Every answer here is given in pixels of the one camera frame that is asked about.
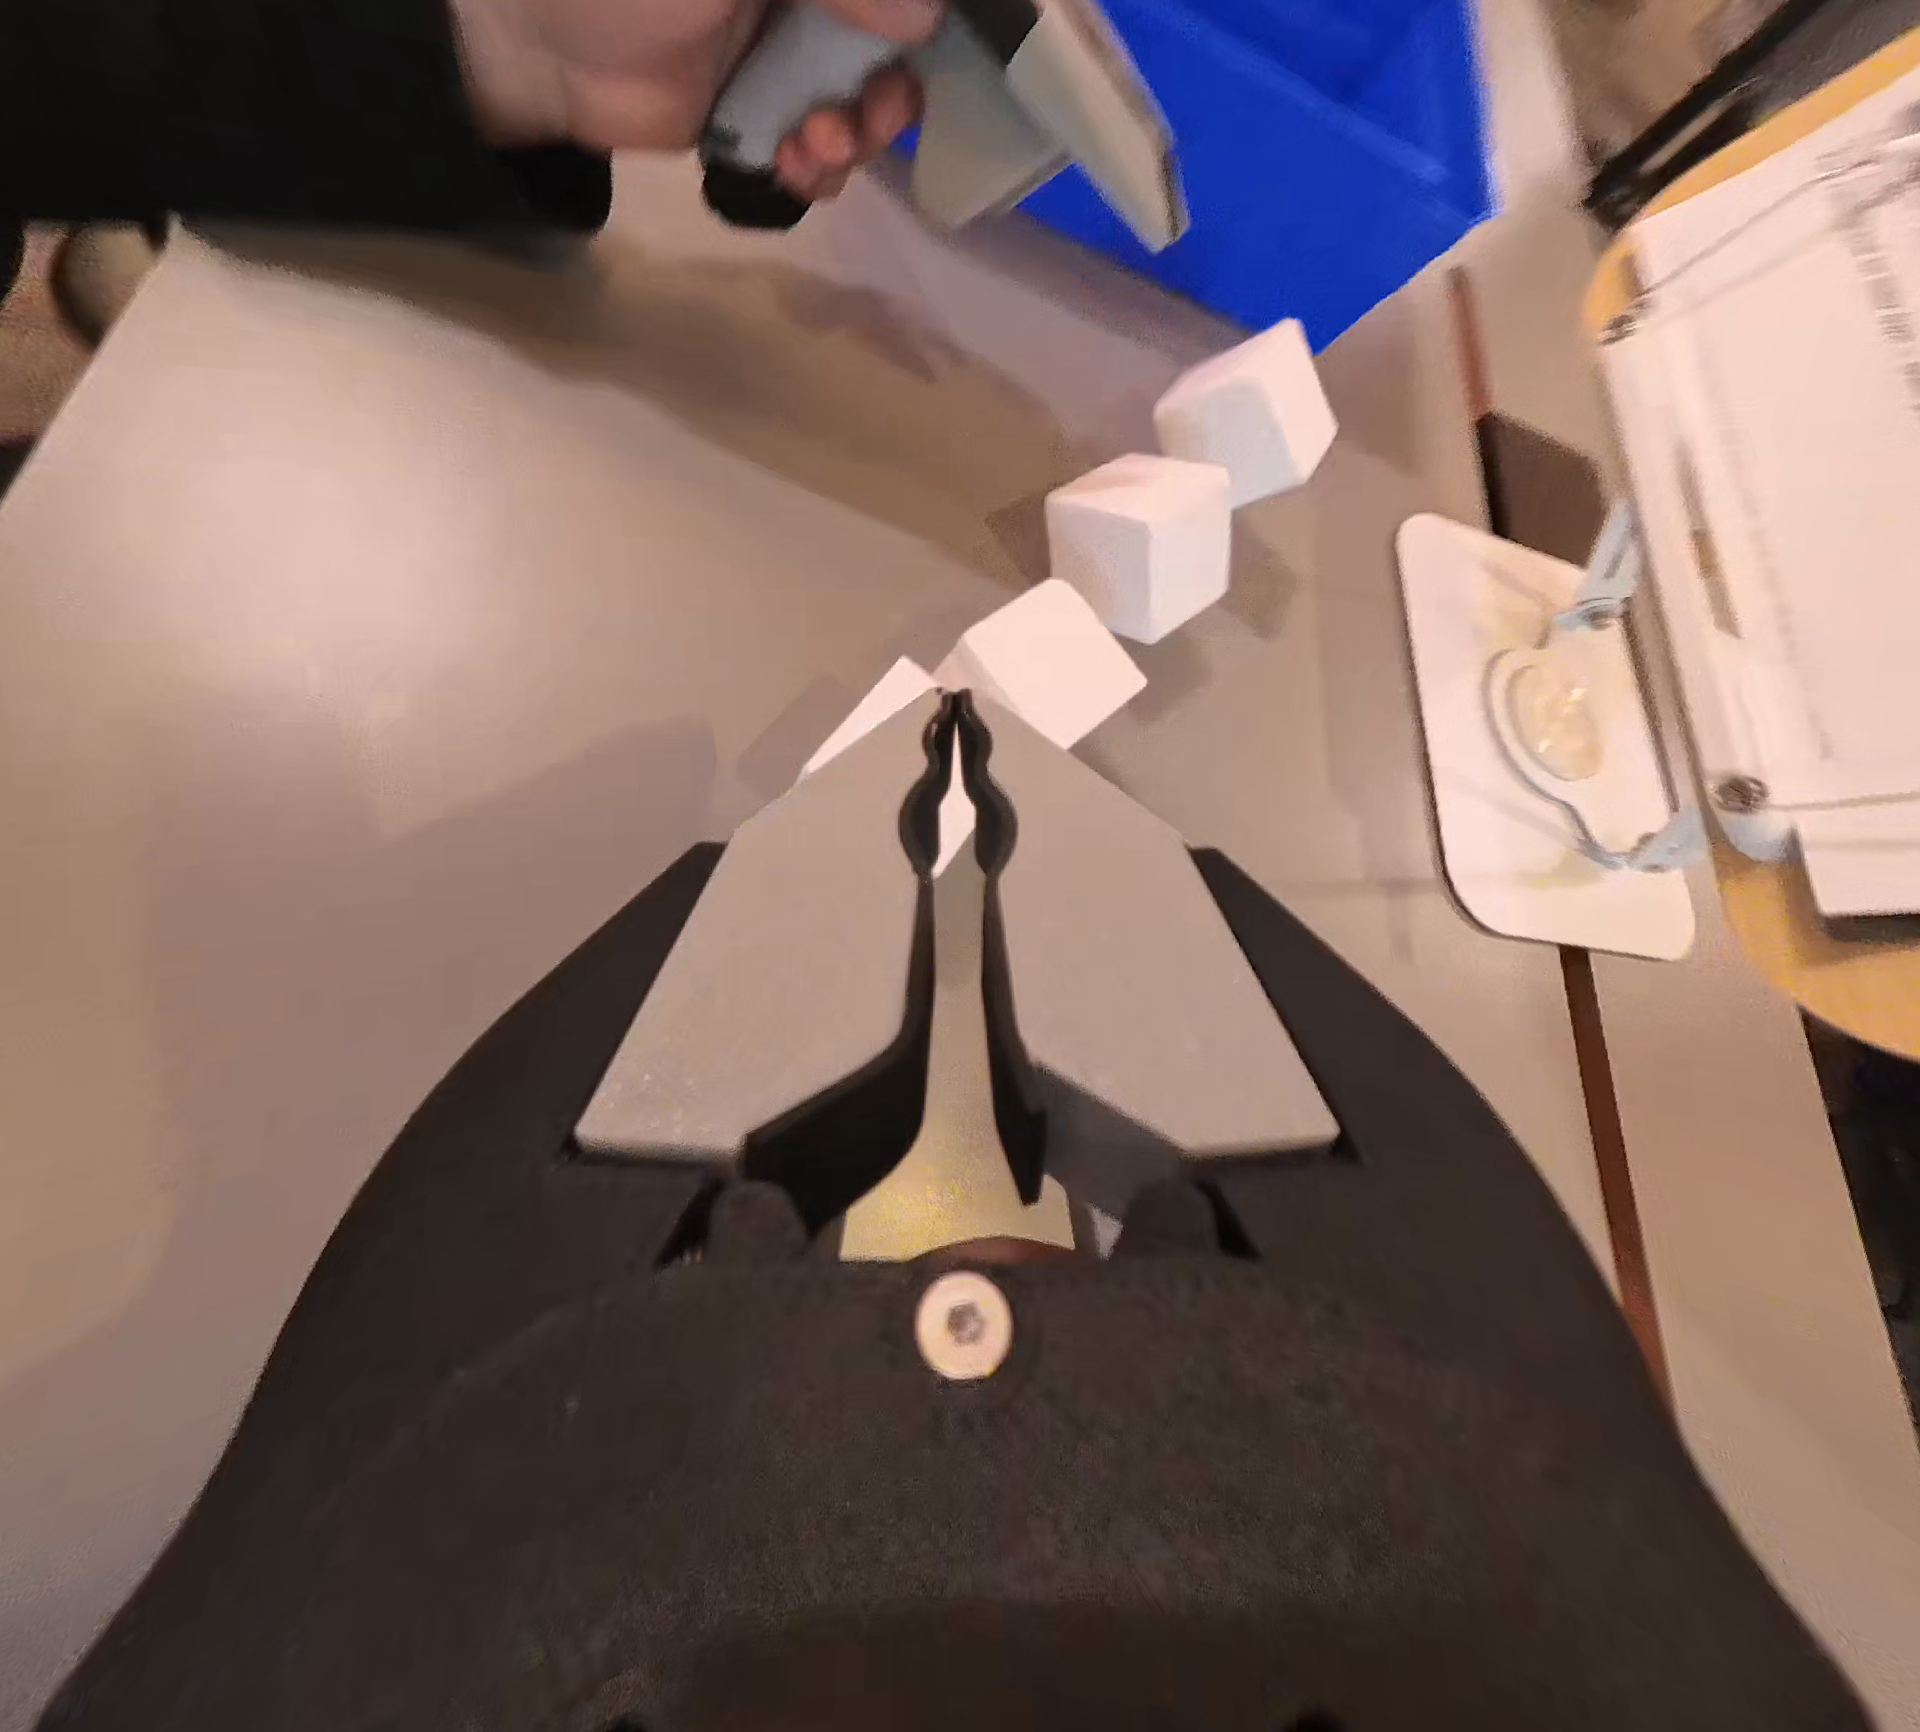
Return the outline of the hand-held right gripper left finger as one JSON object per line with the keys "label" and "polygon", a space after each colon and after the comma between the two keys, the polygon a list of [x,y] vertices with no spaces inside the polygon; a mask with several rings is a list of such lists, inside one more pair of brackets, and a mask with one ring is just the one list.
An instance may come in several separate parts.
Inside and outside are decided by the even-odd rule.
{"label": "hand-held right gripper left finger", "polygon": [[720,849],[576,1121],[591,1158],[777,1189],[812,1233],[926,1104],[947,694],[918,694]]}

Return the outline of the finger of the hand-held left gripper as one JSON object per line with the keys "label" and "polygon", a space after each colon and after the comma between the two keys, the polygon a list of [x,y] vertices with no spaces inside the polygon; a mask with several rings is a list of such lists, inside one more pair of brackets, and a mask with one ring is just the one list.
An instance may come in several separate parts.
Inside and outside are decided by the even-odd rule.
{"label": "finger of the hand-held left gripper", "polygon": [[955,233],[1017,209],[1078,171],[1149,252],[1187,233],[1172,131],[1095,0],[1025,0],[1031,25],[998,50],[983,0],[946,0],[920,48],[920,139],[907,195],[930,226]]}

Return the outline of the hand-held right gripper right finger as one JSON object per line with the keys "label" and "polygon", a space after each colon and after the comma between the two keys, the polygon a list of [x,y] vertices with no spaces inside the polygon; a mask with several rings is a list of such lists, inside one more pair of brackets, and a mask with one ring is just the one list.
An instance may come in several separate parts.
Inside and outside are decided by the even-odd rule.
{"label": "hand-held right gripper right finger", "polygon": [[1327,1152],[1340,1124],[1185,838],[1010,709],[953,694],[981,876],[998,1144],[1111,1221],[1140,1192]]}

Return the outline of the white hard foam cube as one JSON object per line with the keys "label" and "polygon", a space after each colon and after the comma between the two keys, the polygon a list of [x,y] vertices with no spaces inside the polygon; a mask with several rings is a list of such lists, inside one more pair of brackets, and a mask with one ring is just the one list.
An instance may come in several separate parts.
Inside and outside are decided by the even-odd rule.
{"label": "white hard foam cube", "polygon": [[953,640],[931,670],[946,693],[1011,713],[1070,752],[1145,688],[1140,665],[1067,583],[1048,578]]}
{"label": "white hard foam cube", "polygon": [[1337,436],[1300,319],[1288,316],[1175,376],[1154,401],[1159,452],[1224,475],[1237,515],[1300,491]]}
{"label": "white hard foam cube", "polygon": [[1156,647],[1231,583],[1229,475],[1203,460],[1130,452],[1043,497],[1048,565],[1119,640]]}
{"label": "white hard foam cube", "polygon": [[[822,741],[797,772],[805,780],[869,732],[930,694],[946,694],[947,685],[907,657],[899,657],[869,688],[852,713]],[[972,799],[964,788],[957,744],[952,748],[946,788],[938,808],[938,849],[930,876],[938,881],[967,849],[975,824]]]}

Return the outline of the person's left forearm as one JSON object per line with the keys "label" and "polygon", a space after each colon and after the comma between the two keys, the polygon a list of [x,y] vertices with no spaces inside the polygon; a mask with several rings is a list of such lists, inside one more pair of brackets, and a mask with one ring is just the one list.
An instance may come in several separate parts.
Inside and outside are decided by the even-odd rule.
{"label": "person's left forearm", "polygon": [[596,234],[611,158],[509,148],[451,0],[2,0],[4,281],[32,225]]}

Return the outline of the large blue plastic bin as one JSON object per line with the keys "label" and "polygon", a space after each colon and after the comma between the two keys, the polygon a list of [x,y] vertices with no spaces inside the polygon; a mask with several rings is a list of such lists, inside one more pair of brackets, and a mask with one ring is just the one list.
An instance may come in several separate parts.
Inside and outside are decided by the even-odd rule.
{"label": "large blue plastic bin", "polygon": [[1497,209],[1474,0],[1102,0],[1170,125],[1189,226],[1149,255],[1061,173],[924,237],[1196,358],[1295,321],[1325,349]]}

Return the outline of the printed instruction sheet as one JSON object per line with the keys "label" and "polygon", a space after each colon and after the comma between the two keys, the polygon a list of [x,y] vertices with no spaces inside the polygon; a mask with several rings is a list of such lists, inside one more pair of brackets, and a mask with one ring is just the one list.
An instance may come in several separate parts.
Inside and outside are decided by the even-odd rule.
{"label": "printed instruction sheet", "polygon": [[1916,73],[1626,233],[1597,346],[1729,843],[1918,910]]}

